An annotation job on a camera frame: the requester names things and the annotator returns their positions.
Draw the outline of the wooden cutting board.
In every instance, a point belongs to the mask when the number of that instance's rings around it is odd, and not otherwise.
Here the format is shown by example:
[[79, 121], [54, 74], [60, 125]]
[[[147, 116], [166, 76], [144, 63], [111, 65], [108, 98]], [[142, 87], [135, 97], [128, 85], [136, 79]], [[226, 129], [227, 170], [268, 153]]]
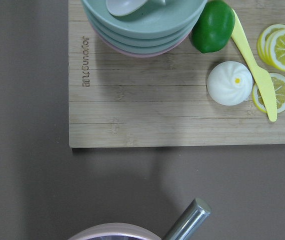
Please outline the wooden cutting board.
[[69, 145], [72, 148], [285, 144], [276, 122], [251, 99], [224, 106], [206, 80], [225, 61], [244, 62], [233, 41], [202, 54], [188, 39], [151, 58], [107, 46], [79, 0], [68, 2]]

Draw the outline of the stacked green bowls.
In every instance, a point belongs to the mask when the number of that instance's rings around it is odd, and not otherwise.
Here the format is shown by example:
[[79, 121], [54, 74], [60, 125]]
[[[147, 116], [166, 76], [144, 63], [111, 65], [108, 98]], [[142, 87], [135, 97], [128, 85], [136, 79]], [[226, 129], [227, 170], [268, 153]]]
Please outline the stacked green bowls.
[[96, 34], [117, 52], [138, 58], [161, 55], [178, 46], [198, 21], [205, 0], [148, 0], [126, 16], [114, 16], [104, 0], [83, 0]]

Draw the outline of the white garlic bulb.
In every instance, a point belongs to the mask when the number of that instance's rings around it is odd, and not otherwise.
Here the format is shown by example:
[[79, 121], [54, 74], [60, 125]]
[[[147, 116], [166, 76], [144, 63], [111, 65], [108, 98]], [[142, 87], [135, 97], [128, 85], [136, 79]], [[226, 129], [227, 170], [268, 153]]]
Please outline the white garlic bulb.
[[235, 106], [249, 98], [253, 88], [253, 77], [242, 63], [225, 61], [213, 68], [206, 86], [215, 102], [224, 106]]

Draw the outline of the metal ice scoop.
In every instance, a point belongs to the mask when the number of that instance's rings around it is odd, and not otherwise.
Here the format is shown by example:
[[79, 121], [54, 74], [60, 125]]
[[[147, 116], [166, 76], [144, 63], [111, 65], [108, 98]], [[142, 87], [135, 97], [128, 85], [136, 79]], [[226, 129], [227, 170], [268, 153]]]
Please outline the metal ice scoop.
[[208, 203], [196, 197], [162, 237], [162, 240], [189, 240], [211, 212], [212, 209]]

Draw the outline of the white ceramic spoon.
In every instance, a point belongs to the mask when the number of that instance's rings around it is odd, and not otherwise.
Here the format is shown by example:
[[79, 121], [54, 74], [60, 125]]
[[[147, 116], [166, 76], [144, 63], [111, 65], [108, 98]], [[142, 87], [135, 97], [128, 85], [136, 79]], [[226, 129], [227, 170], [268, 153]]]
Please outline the white ceramic spoon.
[[108, 12], [115, 17], [124, 17], [133, 13], [149, 15], [167, 5], [167, 0], [106, 0]]

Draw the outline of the green lime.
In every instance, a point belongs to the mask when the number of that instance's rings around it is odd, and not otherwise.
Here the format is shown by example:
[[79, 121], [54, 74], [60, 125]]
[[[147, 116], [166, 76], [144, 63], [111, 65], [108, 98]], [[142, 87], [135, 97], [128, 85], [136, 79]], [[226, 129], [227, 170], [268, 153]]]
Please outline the green lime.
[[235, 14], [222, 0], [208, 1], [191, 31], [191, 43], [201, 53], [223, 49], [234, 30]]

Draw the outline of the yellow plastic knife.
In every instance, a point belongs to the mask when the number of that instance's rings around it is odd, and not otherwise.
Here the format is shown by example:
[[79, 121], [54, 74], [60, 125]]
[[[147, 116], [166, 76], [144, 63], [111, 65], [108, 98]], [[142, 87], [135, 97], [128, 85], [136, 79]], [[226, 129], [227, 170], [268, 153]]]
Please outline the yellow plastic knife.
[[278, 118], [278, 113], [272, 78], [267, 70], [257, 64], [238, 15], [233, 8], [231, 10], [235, 19], [231, 38], [245, 60], [252, 77], [257, 84], [269, 120], [275, 122]]

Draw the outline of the lemon half slice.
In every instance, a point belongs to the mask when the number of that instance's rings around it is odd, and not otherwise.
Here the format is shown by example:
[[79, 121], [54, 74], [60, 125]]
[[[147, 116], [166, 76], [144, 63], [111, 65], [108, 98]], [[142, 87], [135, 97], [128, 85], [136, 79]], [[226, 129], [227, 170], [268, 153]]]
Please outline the lemon half slice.
[[285, 72], [285, 25], [273, 24], [268, 26], [258, 37], [257, 53], [260, 59]]

